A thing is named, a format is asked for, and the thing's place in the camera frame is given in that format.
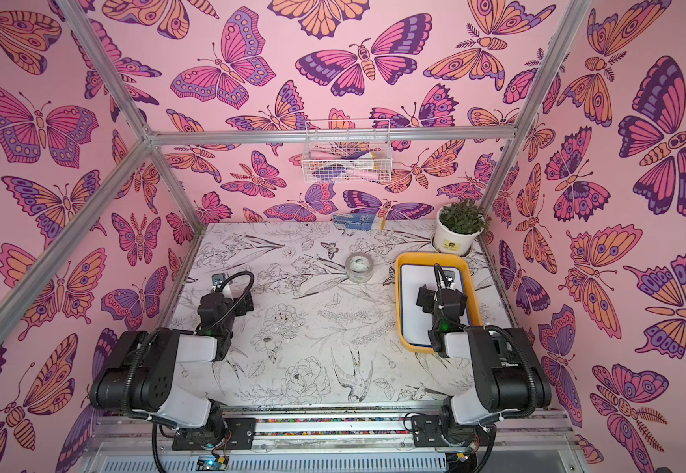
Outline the yellow plastic storage box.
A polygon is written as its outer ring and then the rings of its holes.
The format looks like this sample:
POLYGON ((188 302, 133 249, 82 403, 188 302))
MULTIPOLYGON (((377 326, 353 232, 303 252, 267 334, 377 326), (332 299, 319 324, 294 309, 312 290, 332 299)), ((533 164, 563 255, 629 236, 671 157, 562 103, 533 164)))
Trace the yellow plastic storage box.
POLYGON ((437 289, 434 265, 440 264, 453 289, 468 297, 466 311, 461 322, 466 325, 482 325, 474 283, 469 266, 459 256, 445 253, 407 252, 400 254, 395 266, 396 309, 398 333, 401 344, 414 353, 432 353, 428 331, 432 328, 432 316, 423 313, 416 305, 419 289, 437 289))

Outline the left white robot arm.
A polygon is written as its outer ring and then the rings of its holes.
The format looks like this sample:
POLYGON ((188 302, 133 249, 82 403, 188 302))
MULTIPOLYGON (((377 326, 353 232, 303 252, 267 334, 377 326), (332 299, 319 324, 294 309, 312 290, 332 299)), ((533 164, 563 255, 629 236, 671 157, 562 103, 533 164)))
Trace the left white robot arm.
POLYGON ((126 331, 96 374, 90 403, 99 411, 145 421, 153 436, 175 431, 173 449, 249 449, 256 421, 230 421, 222 404, 179 386, 180 365, 210 366, 224 362, 232 346, 238 317, 254 310, 254 274, 240 271, 214 283, 197 308, 193 331, 157 328, 126 331))

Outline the clear tape roll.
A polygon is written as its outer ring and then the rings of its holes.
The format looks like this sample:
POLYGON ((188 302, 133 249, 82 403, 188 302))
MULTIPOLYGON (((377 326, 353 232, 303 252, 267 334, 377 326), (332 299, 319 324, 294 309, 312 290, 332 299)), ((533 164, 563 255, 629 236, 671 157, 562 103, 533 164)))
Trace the clear tape roll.
POLYGON ((348 279, 356 284, 369 282, 374 274, 375 264, 364 252, 351 253, 345 262, 348 279))

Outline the blue-framed whiteboard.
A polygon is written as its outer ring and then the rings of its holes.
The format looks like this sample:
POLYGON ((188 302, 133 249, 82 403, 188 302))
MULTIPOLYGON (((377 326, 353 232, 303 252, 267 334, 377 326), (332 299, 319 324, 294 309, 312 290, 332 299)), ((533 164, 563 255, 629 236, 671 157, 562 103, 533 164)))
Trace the blue-framed whiteboard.
POLYGON ((403 264, 397 272, 399 335, 414 352, 434 351, 436 335, 471 325, 462 271, 442 266, 403 264))

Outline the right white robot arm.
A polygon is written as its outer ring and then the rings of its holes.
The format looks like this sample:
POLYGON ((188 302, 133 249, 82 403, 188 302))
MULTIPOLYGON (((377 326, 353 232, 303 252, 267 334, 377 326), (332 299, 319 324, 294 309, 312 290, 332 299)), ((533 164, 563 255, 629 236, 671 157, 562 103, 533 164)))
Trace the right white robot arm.
POLYGON ((449 445, 477 447, 480 430, 491 435, 500 420, 548 407, 552 387, 522 329, 463 323, 469 297, 443 266, 433 272, 435 287, 420 287, 416 298, 431 315, 429 342, 440 357, 467 360, 473 371, 473 387, 444 401, 440 432, 449 445))

